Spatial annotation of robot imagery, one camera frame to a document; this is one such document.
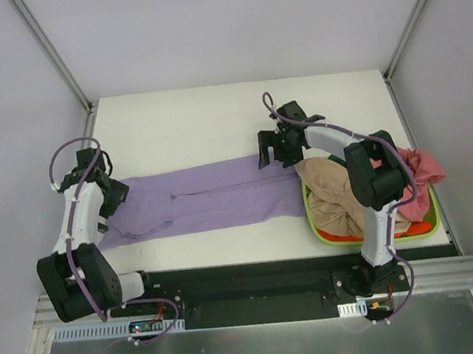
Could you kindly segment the purple t shirt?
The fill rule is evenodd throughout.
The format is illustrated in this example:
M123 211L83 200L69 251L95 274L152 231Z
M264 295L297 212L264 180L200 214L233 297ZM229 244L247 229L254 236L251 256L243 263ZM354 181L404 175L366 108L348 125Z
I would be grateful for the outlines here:
M305 216L301 179L255 155L125 180L129 194L108 220L101 249Z

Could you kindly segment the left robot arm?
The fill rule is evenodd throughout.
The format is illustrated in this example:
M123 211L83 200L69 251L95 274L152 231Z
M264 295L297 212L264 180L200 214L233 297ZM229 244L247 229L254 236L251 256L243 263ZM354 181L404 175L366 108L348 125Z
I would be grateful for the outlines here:
M65 197L60 235L52 254L37 262L37 275L64 323L94 313L106 320L110 309L126 301L147 315L158 295L144 286L144 274L117 274L99 249L107 220L125 203L129 187L110 178L110 157L101 150L77 151L76 163L58 187Z

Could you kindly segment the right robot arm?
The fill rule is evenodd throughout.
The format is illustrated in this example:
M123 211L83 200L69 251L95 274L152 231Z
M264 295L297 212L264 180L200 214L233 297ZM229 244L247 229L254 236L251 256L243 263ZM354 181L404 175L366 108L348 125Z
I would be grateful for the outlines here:
M361 256L369 265L359 275L361 287L369 293L381 292L389 284L384 268L396 260L394 224L397 208L406 187L417 194L414 174L397 152L385 131L365 135L327 122L320 115L307 116L292 101L275 109L270 96L263 96L270 118L276 122L271 131L257 134L260 169L271 160L288 168L302 161L304 149L320 149L344 160L352 193L364 207L365 235Z

